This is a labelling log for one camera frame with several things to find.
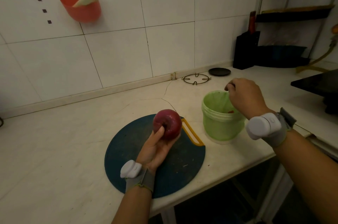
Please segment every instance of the white countertop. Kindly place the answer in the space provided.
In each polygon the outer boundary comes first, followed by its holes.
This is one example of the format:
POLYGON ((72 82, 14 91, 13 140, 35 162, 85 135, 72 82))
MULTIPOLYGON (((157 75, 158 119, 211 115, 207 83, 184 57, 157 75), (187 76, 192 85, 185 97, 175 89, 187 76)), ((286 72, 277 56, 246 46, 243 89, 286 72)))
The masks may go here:
POLYGON ((264 141, 253 141, 244 131, 226 145, 211 142, 204 133, 202 98, 234 77, 255 80, 270 108, 284 107, 298 125, 338 148, 337 117, 324 113, 320 97, 290 86, 300 78, 294 69, 233 70, 231 76, 197 86, 167 81, 5 120, 0 129, 0 223, 109 223, 123 194, 106 177, 107 146, 126 124, 164 108, 174 107, 185 117, 206 154, 186 187, 153 201, 152 215, 272 157, 264 141))

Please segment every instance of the baseboard tile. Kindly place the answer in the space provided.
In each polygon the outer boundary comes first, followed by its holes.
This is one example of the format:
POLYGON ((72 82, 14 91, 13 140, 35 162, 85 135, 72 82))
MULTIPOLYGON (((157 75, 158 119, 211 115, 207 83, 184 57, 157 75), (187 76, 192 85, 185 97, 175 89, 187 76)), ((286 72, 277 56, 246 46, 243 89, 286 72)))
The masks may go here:
POLYGON ((171 80, 170 74, 150 77, 147 79, 129 82, 126 84, 115 85, 115 86, 102 88, 102 89, 98 89, 94 91, 74 94, 74 95, 70 95, 70 96, 66 96, 62 98, 57 98, 57 99, 52 99, 52 100, 42 101, 42 102, 38 102, 34 104, 21 106, 21 107, 12 108, 12 109, 0 112, 0 117, 2 117, 2 119, 6 119, 10 117, 25 115, 28 113, 33 113, 33 112, 46 110, 46 109, 53 108, 53 107, 59 107, 59 106, 68 105, 71 103, 76 103, 79 101, 98 98, 101 96, 114 94, 114 93, 118 93, 122 91, 127 91, 127 90, 131 90, 131 89, 135 89, 135 88, 139 88, 139 87, 143 87, 147 85, 153 85, 153 84, 157 84, 157 83, 161 83, 161 82, 169 81, 169 80, 171 80))
POLYGON ((232 66, 233 61, 227 61, 227 62, 221 62, 221 63, 217 63, 217 64, 212 64, 209 66, 205 66, 205 67, 200 67, 200 68, 194 68, 194 69, 188 69, 188 70, 183 70, 183 71, 178 71, 175 72, 175 76, 176 79, 190 75, 190 74, 194 74, 194 73, 203 73, 203 72, 207 72, 210 68, 226 68, 226 67, 230 67, 232 66))

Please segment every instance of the forearm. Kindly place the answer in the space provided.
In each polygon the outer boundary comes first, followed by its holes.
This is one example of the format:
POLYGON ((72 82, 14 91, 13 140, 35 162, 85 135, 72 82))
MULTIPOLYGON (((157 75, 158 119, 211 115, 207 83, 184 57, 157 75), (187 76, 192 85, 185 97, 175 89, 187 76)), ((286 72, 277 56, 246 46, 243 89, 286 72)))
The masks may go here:
POLYGON ((147 224, 151 204, 151 191, 135 186, 123 197, 112 224, 147 224))
POLYGON ((338 223, 338 164, 295 130, 274 151, 319 220, 338 223))

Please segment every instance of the orange plastic basket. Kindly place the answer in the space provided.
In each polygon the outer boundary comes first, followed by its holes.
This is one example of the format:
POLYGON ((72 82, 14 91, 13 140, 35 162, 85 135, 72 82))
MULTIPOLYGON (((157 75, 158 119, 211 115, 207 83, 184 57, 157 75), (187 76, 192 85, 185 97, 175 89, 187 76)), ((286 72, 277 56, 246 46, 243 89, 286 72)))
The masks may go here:
POLYGON ((78 0, 60 0, 70 17, 78 22, 94 22, 101 16, 99 1, 80 7, 73 7, 78 0))

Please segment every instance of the green bucket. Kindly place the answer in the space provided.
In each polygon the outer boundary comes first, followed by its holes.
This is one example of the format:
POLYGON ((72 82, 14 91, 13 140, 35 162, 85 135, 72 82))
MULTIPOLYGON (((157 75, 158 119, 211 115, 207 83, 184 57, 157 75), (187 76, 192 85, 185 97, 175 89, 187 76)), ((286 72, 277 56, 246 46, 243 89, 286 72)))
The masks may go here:
POLYGON ((202 101, 203 125, 214 140, 226 142, 244 128, 245 117, 234 108, 226 91, 212 91, 202 101))

